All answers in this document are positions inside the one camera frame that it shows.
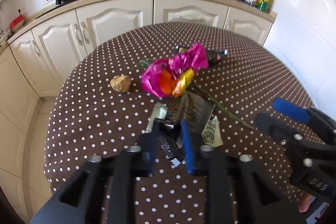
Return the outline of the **person's right hand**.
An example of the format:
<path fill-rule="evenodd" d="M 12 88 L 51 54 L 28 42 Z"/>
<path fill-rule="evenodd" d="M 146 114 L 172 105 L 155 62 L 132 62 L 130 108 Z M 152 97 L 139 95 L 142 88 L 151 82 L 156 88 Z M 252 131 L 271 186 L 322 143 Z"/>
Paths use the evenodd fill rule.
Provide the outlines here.
<path fill-rule="evenodd" d="M 300 213 L 305 213 L 310 207 L 310 200 L 313 196 L 309 193 L 304 193 L 299 201 L 298 210 Z"/>

